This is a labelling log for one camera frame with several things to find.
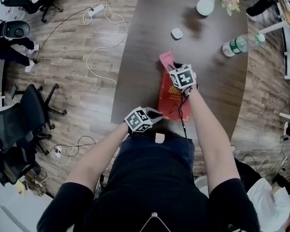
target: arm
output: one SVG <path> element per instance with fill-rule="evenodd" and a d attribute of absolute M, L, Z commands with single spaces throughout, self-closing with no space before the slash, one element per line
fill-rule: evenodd
<path fill-rule="evenodd" d="M 228 136 L 194 86 L 189 96 L 199 145 L 204 154 L 209 193 L 220 183 L 240 178 Z"/>
<path fill-rule="evenodd" d="M 92 146 L 78 161 L 65 183 L 78 183 L 88 187 L 93 192 L 100 175 L 107 168 L 127 133 L 128 125 L 124 122 L 113 130 L 110 135 Z"/>

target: white vase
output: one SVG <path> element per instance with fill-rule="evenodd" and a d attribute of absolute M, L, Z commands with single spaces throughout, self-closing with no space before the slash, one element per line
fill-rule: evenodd
<path fill-rule="evenodd" d="M 214 9 L 216 0 L 200 0 L 196 5 L 196 10 L 203 16 L 210 15 Z"/>

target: bottle cap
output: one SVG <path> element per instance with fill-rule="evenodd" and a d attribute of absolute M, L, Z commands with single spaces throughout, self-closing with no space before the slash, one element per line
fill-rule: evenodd
<path fill-rule="evenodd" d="M 259 35 L 257 36 L 257 38 L 259 39 L 260 42 L 265 42 L 265 35 L 263 35 L 263 34 L 259 34 Z"/>

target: wooden floor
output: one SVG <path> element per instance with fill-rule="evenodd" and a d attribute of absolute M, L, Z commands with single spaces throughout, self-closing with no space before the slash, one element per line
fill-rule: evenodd
<path fill-rule="evenodd" d="M 41 13 L 26 16 L 25 20 L 31 24 L 30 38 L 42 44 L 62 20 L 98 1 L 102 0 L 60 0 L 58 5 L 64 9 L 64 12 L 51 9 L 46 24 L 41 22 Z M 132 20 L 137 0 L 106 1 L 114 13 L 120 14 L 125 20 Z M 122 24 L 111 24 L 104 18 L 103 13 L 99 13 L 87 26 L 83 24 L 82 17 L 83 12 L 78 13 L 57 28 L 43 47 L 39 55 L 39 63 L 30 73 L 25 73 L 23 66 L 14 64 L 11 64 L 6 71 L 6 105 L 19 100 L 19 97 L 13 101 L 10 99 L 9 93 L 14 84 L 21 89 L 25 89 L 29 84 L 34 84 L 36 87 L 42 85 L 42 94 L 45 98 L 51 87 L 55 83 L 59 84 L 60 89 L 55 91 L 51 106 L 57 110 L 66 109 L 68 114 L 51 115 L 56 128 L 51 132 L 52 139 L 43 142 L 48 150 L 56 144 L 75 145 L 83 135 L 99 141 L 115 128 L 115 125 L 110 122 L 110 115 L 116 85 L 113 81 L 95 77 L 87 69 L 85 60 L 96 47 L 117 44 L 124 37 L 126 29 Z M 109 17 L 114 21 L 120 20 L 116 16 L 109 15 Z M 276 12 L 272 7 L 258 17 L 258 22 L 248 21 L 249 32 L 256 33 L 258 29 L 276 21 Z M 277 166 L 284 158 L 279 143 L 284 120 L 280 119 L 278 114 L 279 112 L 290 114 L 290 83 L 283 79 L 281 30 L 268 33 L 266 40 L 262 49 L 249 53 L 246 88 L 232 144 L 236 146 L 235 156 L 239 160 L 244 155 L 251 154 L 259 165 L 264 157 L 269 156 L 269 168 L 278 160 L 271 171 L 267 171 L 268 160 L 259 168 L 261 175 L 270 179 L 277 173 Z M 117 48 L 102 49 L 94 53 L 89 61 L 91 69 L 99 75 L 116 79 L 124 44 L 125 41 Z M 84 144 L 90 142 L 88 138 L 80 141 Z M 69 155 L 71 148 L 63 147 L 63 150 Z M 57 192 L 78 159 L 87 150 L 86 147 L 80 147 L 79 154 L 71 159 L 69 165 L 61 166 L 61 178 L 47 179 L 48 189 L 52 193 Z M 290 154 L 290 141 L 284 143 L 283 150 L 286 156 Z M 194 159 L 194 174 L 204 174 L 203 156 L 199 147 Z M 68 160 L 69 157 L 61 156 L 59 163 L 64 165 Z M 37 161 L 49 176 L 59 176 L 59 167 L 51 154 L 45 156 L 38 153 Z M 246 157 L 244 161 L 254 167 L 252 158 Z M 105 171 L 106 176 L 112 162 Z M 290 173 L 290 159 L 286 169 Z"/>

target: chair base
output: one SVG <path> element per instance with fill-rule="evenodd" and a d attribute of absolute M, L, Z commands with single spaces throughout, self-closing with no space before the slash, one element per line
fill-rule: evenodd
<path fill-rule="evenodd" d="M 63 9 L 57 7 L 54 2 L 56 0 L 48 0 L 39 10 L 43 12 L 43 16 L 42 16 L 42 19 L 41 19 L 41 22 L 43 23 L 46 23 L 46 19 L 45 19 L 45 16 L 46 16 L 46 13 L 49 9 L 50 6 L 53 6 L 54 8 L 56 8 L 57 10 L 59 10 L 59 12 L 63 12 Z"/>

